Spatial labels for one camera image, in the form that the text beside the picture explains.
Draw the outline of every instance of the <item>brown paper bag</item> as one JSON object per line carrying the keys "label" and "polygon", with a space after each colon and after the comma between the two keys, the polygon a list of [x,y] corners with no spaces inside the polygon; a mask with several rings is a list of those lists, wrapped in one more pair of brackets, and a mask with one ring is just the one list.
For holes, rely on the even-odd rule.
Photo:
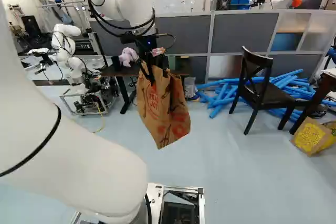
{"label": "brown paper bag", "polygon": [[146,63],[142,62],[142,67],[146,76],[140,69],[136,85],[138,112],[161,149],[190,132],[190,116],[181,79],[157,66],[151,66],[151,79]]}

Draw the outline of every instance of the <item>pink stuffed toy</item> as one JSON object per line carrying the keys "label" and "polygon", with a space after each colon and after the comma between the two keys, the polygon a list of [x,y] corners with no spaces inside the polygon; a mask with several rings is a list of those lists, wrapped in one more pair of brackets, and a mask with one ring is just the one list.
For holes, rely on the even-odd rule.
{"label": "pink stuffed toy", "polygon": [[123,49],[122,54],[119,55],[120,64],[130,68],[130,62],[136,61],[138,59],[138,54],[134,51],[134,49],[126,47]]}

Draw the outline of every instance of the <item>black chair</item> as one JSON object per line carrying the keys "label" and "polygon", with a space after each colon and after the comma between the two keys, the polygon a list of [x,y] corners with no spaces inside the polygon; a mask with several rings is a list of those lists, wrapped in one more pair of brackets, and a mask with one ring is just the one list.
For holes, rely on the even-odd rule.
{"label": "black chair", "polygon": [[[254,54],[245,47],[243,50],[239,85],[229,114],[235,110],[239,97],[242,97],[253,108],[253,113],[244,131],[247,135],[259,110],[287,108],[278,126],[278,129],[282,130],[294,108],[307,105],[307,101],[297,101],[274,84],[269,83],[273,65],[272,58]],[[254,83],[252,77],[261,71],[264,71],[264,80],[261,83]]]}

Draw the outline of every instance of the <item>table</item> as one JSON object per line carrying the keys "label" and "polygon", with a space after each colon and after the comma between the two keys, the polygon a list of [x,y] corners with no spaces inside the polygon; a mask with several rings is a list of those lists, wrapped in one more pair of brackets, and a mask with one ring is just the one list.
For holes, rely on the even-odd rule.
{"label": "table", "polygon": [[290,129],[289,131],[290,134],[292,135],[295,134],[296,130],[304,122],[306,117],[317,108],[317,106],[322,102],[322,100],[331,91],[331,89],[333,87],[336,87],[336,77],[328,73],[323,73],[321,78],[322,79],[319,88],[316,90],[316,93],[312,97],[310,103],[303,110],[302,114],[297,119],[294,126]]}
{"label": "table", "polygon": [[[132,91],[128,96],[126,86],[123,77],[138,76],[140,67],[137,64],[133,64],[130,68],[122,67],[121,71],[115,71],[113,65],[102,70],[102,76],[116,77],[122,98],[124,100],[124,106],[122,107],[120,114],[125,114],[128,107],[137,96],[136,90]],[[176,69],[171,70],[171,73],[177,76],[181,76],[182,86],[184,88],[184,77],[191,75],[191,63],[189,58],[176,58]]]}

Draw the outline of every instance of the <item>floor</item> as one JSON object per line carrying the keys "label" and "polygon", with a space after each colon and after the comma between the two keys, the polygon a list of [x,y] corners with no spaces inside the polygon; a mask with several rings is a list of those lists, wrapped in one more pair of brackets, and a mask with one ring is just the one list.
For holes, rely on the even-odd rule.
{"label": "floor", "polygon": [[[66,112],[58,95],[67,87],[39,88],[83,127],[100,127],[99,116]],[[279,119],[260,112],[245,136],[248,106],[239,103],[233,115],[227,106],[210,119],[205,105],[189,102],[191,133],[158,150],[136,106],[125,115],[121,107],[119,98],[97,134],[137,153],[148,165],[151,182],[204,187],[206,223],[335,223],[336,146],[307,157],[289,142],[290,122],[278,131]],[[55,200],[0,186],[0,223],[68,224],[73,211]]]}

